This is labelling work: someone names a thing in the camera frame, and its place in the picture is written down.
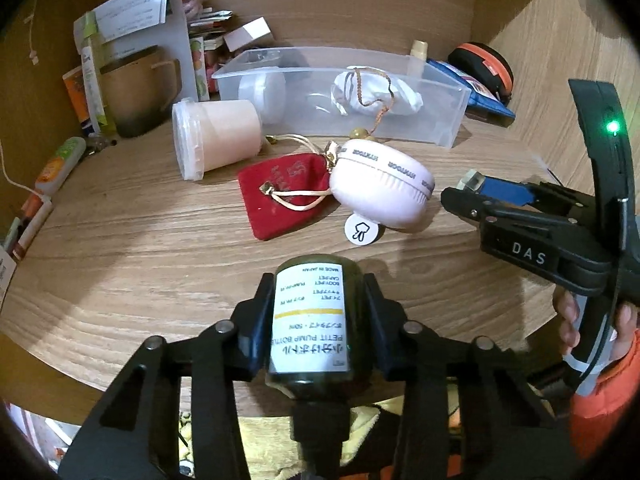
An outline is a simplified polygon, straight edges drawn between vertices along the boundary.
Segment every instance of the wooden wall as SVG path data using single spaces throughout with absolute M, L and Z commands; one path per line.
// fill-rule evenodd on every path
M 264 16 L 278 44 L 408 54 L 414 40 L 446 56 L 468 40 L 475 0 L 209 0 L 243 22 Z
M 523 139 L 566 186 L 593 192 L 569 78 L 613 82 L 620 94 L 640 191 L 640 61 L 603 0 L 477 0 L 476 41 L 490 43 L 514 71 L 516 121 L 508 135 Z M 640 206 L 636 203 L 637 212 Z
M 80 64 L 73 42 L 76 18 L 106 0 L 38 0 L 29 58 L 28 25 L 34 0 L 25 0 L 0 39 L 0 139 L 6 169 L 16 182 L 32 186 L 47 159 L 67 138 L 80 133 L 62 75 Z M 0 237 L 28 193 L 0 178 Z

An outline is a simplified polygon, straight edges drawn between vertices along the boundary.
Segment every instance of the card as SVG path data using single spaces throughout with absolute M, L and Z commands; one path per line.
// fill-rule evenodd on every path
M 9 282 L 14 275 L 15 262 L 11 256 L 0 247 L 0 310 L 2 310 L 2 304 L 4 303 L 4 296 L 6 290 L 9 288 Z

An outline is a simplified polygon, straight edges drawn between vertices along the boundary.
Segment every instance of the wooden table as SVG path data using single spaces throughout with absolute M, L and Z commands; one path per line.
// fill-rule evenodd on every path
M 444 211 L 439 192 L 469 168 L 511 180 L 545 172 L 508 130 L 463 124 L 452 150 L 390 142 L 436 177 L 430 225 L 418 234 L 387 230 L 365 247 L 346 240 L 350 211 L 342 206 L 302 230 L 258 241 L 236 180 L 250 161 L 185 182 L 170 124 L 124 140 L 83 162 L 54 197 L 56 207 L 10 285 L 0 330 L 46 364 L 103 390 L 147 336 L 195 336 L 252 297 L 262 273 L 292 256 L 325 252 L 375 273 L 386 297 L 443 336 L 469 341 L 482 334 L 503 347 L 517 345 L 552 317 L 550 287 L 481 253 L 475 226 Z M 259 159 L 298 149 L 281 144 Z M 377 382 L 359 400 L 397 392 Z M 286 408 L 284 396 L 259 378 L 238 384 L 236 396 L 241 415 Z M 187 388 L 182 400 L 187 408 Z

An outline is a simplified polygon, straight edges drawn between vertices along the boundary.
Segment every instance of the ceramic mug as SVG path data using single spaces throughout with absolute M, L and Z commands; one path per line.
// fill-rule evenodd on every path
M 162 60 L 157 45 L 102 67 L 104 97 L 118 133 L 136 137 L 161 124 L 182 89 L 180 62 Z

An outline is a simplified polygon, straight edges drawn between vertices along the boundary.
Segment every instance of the red velvet pouch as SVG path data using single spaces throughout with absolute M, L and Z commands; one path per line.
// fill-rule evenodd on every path
M 329 172 L 326 159 L 315 153 L 295 153 L 254 164 L 238 173 L 238 182 L 251 229 L 258 240 L 270 240 L 309 222 L 331 202 L 327 197 L 313 209 L 293 211 L 260 190 L 267 182 L 277 191 L 327 190 Z M 292 196 L 284 200 L 306 206 L 317 198 Z

